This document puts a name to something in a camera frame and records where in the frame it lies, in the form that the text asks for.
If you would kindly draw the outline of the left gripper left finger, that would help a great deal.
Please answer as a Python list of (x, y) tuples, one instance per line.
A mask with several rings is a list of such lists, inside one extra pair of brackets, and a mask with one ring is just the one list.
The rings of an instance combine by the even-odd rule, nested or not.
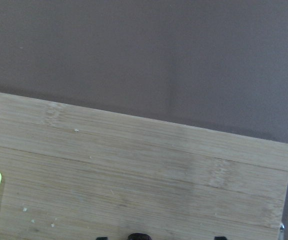
[(97, 237), (96, 240), (108, 240), (107, 236)]

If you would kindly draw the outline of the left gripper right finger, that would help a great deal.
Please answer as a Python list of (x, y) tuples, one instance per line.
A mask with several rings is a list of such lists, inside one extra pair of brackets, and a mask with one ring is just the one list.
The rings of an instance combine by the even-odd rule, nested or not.
[(215, 236), (214, 240), (227, 240), (225, 236)]

